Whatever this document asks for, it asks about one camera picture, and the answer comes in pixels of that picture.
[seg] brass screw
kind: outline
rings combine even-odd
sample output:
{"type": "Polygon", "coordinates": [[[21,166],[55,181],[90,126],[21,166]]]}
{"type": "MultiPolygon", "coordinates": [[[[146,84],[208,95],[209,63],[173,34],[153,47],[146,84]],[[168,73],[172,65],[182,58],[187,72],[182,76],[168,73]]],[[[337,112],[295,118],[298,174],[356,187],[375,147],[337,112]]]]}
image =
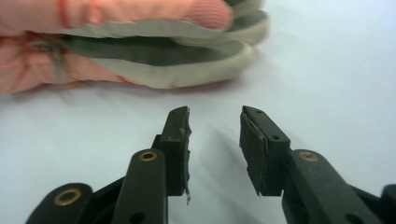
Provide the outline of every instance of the brass screw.
{"type": "Polygon", "coordinates": [[[70,203],[75,202],[79,197],[81,197],[81,190],[79,189],[66,189],[59,193],[55,199],[54,203],[58,206],[65,206],[70,203]]]}
{"type": "Polygon", "coordinates": [[[299,153],[300,157],[306,161],[317,161],[318,156],[312,152],[302,151],[299,153]]]}
{"type": "Polygon", "coordinates": [[[157,153],[148,151],[140,154],[140,160],[141,161],[154,161],[157,159],[157,153]]]}

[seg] white tabletop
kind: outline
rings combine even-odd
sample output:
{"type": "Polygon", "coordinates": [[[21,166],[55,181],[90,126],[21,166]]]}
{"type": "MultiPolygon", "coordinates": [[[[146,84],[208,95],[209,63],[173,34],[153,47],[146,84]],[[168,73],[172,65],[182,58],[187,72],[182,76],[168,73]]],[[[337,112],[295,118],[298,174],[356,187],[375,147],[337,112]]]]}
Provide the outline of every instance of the white tabletop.
{"type": "Polygon", "coordinates": [[[239,140],[242,105],[266,112],[291,148],[322,154],[351,185],[396,183],[396,3],[269,1],[271,34],[241,77],[156,91],[117,83],[0,95],[0,223],[23,223],[53,189],[119,179],[170,110],[191,109],[191,204],[169,223],[286,223],[255,194],[239,140]]]}

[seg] glove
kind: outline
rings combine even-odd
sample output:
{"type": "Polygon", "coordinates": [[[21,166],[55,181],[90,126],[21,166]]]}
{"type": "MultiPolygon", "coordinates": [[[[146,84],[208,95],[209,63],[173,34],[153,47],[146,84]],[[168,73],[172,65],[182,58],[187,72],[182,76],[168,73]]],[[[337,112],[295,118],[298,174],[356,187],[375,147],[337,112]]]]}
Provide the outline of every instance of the glove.
{"type": "Polygon", "coordinates": [[[257,0],[228,4],[3,0],[0,92],[86,80],[174,89],[233,78],[253,59],[243,41],[263,38],[268,17],[257,0]]]}

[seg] white table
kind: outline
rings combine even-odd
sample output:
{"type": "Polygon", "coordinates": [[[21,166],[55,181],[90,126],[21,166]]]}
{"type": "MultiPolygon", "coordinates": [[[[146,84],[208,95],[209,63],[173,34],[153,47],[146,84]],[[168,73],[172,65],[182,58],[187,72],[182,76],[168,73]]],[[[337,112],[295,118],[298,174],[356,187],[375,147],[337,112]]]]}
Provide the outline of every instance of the white table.
{"type": "Polygon", "coordinates": [[[347,183],[396,183],[396,3],[269,1],[268,39],[236,80],[179,91],[117,83],[0,95],[0,223],[23,223],[47,193],[98,190],[151,146],[167,113],[191,109],[191,196],[169,223],[286,223],[280,198],[255,194],[239,139],[242,105],[265,111],[291,148],[325,156],[347,183]]]}

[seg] work glove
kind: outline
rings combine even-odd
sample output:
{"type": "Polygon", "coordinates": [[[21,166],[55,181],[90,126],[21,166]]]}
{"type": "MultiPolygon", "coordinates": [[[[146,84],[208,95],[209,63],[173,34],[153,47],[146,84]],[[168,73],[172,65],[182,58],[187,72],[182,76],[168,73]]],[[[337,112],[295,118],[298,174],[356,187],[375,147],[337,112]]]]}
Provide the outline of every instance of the work glove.
{"type": "Polygon", "coordinates": [[[266,34],[259,0],[2,0],[0,92],[81,81],[156,89],[233,78],[266,34]]]}

